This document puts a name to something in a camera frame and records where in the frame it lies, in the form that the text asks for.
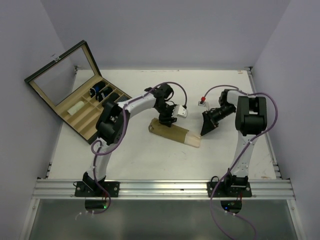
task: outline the gray wall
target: gray wall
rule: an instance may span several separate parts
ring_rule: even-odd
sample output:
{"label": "gray wall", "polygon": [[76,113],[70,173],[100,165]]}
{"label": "gray wall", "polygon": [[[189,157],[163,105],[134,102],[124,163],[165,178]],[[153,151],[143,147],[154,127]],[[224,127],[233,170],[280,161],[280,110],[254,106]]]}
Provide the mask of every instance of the gray wall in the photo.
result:
{"label": "gray wall", "polygon": [[64,48],[39,0],[0,7],[0,239],[18,238],[61,121],[24,83]]}
{"label": "gray wall", "polygon": [[72,92],[74,80],[75,65],[68,57],[39,76],[34,82],[54,105],[58,105]]}
{"label": "gray wall", "polygon": [[63,46],[100,68],[252,66],[290,0],[41,0]]}
{"label": "gray wall", "polygon": [[257,89],[274,96],[279,107],[271,139],[309,239],[320,234],[319,10],[319,0],[291,0],[253,68]]}

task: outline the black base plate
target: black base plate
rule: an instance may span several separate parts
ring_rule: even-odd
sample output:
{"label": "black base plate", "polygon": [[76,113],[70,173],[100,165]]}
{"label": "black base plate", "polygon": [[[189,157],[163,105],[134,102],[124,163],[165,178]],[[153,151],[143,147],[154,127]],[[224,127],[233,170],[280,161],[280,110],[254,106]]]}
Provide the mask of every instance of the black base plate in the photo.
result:
{"label": "black base plate", "polygon": [[[217,181],[209,181],[206,183],[206,190],[208,192],[208,197],[211,197],[212,191],[214,190]],[[213,197],[214,198],[237,198],[240,193],[242,193],[243,198],[252,197],[250,183],[248,182],[245,187],[229,187],[224,188],[224,183],[221,182],[215,191]]]}
{"label": "black base plate", "polygon": [[[75,186],[74,196],[78,198],[96,198],[96,197],[104,197],[105,195],[102,191],[99,191],[99,194],[92,191],[83,181],[77,181],[73,184]],[[104,181],[101,182],[100,185],[105,188],[110,197],[117,198],[119,195],[120,182],[118,181]]]}

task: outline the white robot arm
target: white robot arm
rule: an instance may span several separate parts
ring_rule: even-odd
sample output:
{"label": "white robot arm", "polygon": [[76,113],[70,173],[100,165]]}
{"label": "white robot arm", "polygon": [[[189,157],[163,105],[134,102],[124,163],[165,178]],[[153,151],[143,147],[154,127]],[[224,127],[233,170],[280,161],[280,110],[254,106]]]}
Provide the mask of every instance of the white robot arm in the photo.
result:
{"label": "white robot arm", "polygon": [[[207,106],[201,99],[199,106]],[[252,152],[257,141],[253,140],[240,159],[238,156],[246,147],[247,143],[267,127],[267,101],[265,97],[248,97],[237,90],[225,89],[219,98],[219,108],[212,108],[202,113],[203,126],[201,135],[205,135],[219,126],[218,121],[226,116],[236,113],[235,128],[238,130],[238,141],[229,176],[224,180],[225,192],[239,192],[238,189],[247,187],[249,164]]]}
{"label": "white robot arm", "polygon": [[98,140],[101,143],[99,151],[95,149],[98,154],[82,178],[87,191],[77,185],[78,191],[89,192],[88,197],[101,196],[101,190],[97,187],[95,178],[100,185],[104,184],[106,169],[112,154],[110,150],[116,146],[121,137],[124,137],[122,136],[123,129],[128,126],[130,118],[144,110],[155,108],[159,112],[159,123],[170,127],[177,121],[177,116],[187,116],[187,106],[166,103],[173,93],[173,89],[163,83],[154,89],[147,88],[142,94],[127,101],[117,103],[113,100],[106,100],[103,104],[103,112],[96,124]]}

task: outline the white table surface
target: white table surface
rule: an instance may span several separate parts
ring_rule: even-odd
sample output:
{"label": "white table surface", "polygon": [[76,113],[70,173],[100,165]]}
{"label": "white table surface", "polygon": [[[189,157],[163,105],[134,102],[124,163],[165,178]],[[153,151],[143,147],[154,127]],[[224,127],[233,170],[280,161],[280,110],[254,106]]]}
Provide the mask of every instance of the white table surface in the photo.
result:
{"label": "white table surface", "polygon": [[[177,125],[199,133],[204,107],[199,99],[210,87],[229,84],[245,92],[252,92],[246,71],[236,70],[102,70],[104,78],[134,97],[147,87],[172,81],[181,84],[188,95],[188,116],[178,118]],[[79,70],[74,88],[88,78],[88,71]],[[174,89],[173,101],[184,103],[183,92]],[[224,88],[209,93],[210,107],[219,107],[218,98]],[[238,133],[235,114],[219,122],[219,127],[203,136],[201,146],[195,148],[148,131],[155,109],[148,109],[129,121],[125,138],[112,153],[107,167],[107,179],[114,180],[206,180],[221,177],[233,161]],[[52,157],[49,179],[82,179],[94,155],[90,145],[66,123],[63,123]],[[249,179],[276,179],[273,161],[265,137],[260,137],[249,165]]]}

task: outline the watch box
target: watch box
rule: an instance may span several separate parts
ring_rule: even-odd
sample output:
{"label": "watch box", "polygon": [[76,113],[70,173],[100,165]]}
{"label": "watch box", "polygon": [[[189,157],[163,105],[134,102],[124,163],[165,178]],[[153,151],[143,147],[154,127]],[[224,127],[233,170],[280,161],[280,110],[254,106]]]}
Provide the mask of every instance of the watch box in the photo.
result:
{"label": "watch box", "polygon": [[[76,78],[78,69],[81,76]],[[104,102],[109,97],[115,102],[131,98],[102,77],[84,40],[24,81],[89,144],[97,138],[96,123]]]}

